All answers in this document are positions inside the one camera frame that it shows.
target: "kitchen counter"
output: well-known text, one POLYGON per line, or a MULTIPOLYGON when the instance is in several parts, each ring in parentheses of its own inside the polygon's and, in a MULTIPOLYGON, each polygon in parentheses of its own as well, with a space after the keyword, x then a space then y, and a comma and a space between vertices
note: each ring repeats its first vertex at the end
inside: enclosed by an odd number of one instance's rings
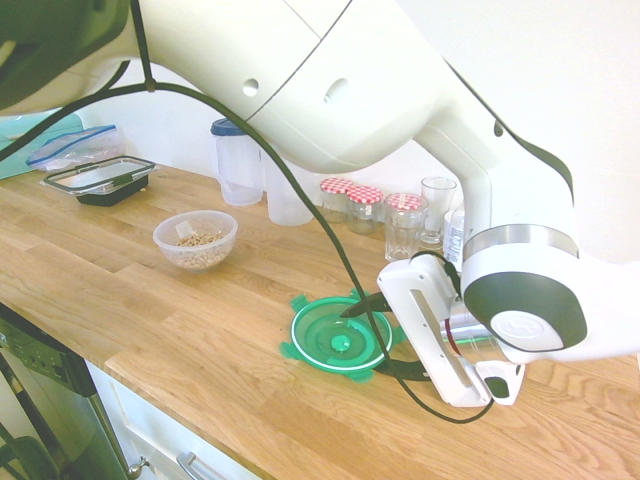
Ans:
MULTIPOLYGON (((262 478, 640 478, 635 357, 528 366, 513 407, 457 426, 375 374, 359 384, 286 360, 289 301, 348 295, 317 222, 280 227, 266 203, 234 208, 218 183, 173 168, 113 207, 38 184, 0 181, 0 301, 262 478), (176 213, 216 209, 239 222, 217 269, 182 271, 151 233, 176 213)), ((381 235, 344 242, 365 289, 385 265, 381 235)), ((407 342, 394 356, 415 358, 407 342)), ((432 385, 410 382, 451 416, 432 385)))

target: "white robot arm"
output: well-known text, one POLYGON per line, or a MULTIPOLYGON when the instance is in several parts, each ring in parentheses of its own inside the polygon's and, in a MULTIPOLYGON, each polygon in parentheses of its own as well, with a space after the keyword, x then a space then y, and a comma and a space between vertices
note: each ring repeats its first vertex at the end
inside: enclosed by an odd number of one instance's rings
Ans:
MULTIPOLYGON (((640 275, 580 252, 566 167, 513 134, 393 0, 140 0, 140 10, 152 62, 222 101, 304 168, 357 170, 414 139, 458 176, 464 302, 431 257, 379 276, 444 401, 512 403, 519 365, 640 351, 640 318, 627 300, 640 275)), ((121 23, 66 71, 20 98, 0 95, 0 115, 96 91, 138 55, 131 18, 121 23)), ((37 51, 16 32, 0 35, 0 91, 37 51)))

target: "plastic bag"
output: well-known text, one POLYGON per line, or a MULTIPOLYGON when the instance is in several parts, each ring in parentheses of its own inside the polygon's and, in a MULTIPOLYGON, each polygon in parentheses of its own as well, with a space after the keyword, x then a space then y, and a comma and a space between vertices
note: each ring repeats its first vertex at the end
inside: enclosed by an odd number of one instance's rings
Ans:
POLYGON ((52 138, 29 155, 27 165, 53 172, 123 154, 124 144, 115 125, 108 125, 52 138))

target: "jar with red checkered lid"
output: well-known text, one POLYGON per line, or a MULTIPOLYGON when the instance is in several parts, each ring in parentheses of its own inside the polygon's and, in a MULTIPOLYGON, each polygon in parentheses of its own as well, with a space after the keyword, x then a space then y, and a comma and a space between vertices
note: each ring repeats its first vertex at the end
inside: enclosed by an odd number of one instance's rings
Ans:
POLYGON ((347 220, 347 190, 353 182, 347 178, 326 178, 320 183, 322 215, 329 223, 347 220))
POLYGON ((360 235, 374 233, 378 225, 378 215, 383 194, 378 188, 357 185, 347 190, 347 211, 349 230, 360 235))
POLYGON ((384 201, 385 258, 393 262, 411 258, 420 245, 427 201, 413 193, 394 193, 384 201))

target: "blue lid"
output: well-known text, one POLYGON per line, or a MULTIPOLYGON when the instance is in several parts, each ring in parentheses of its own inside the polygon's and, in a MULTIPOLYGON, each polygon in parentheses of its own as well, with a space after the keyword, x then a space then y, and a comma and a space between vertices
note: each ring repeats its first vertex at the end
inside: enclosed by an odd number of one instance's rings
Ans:
POLYGON ((231 120, 226 118, 221 118, 220 120, 216 120, 211 125, 211 133, 218 137, 236 137, 239 135, 246 135, 242 130, 240 130, 235 123, 232 123, 231 120))

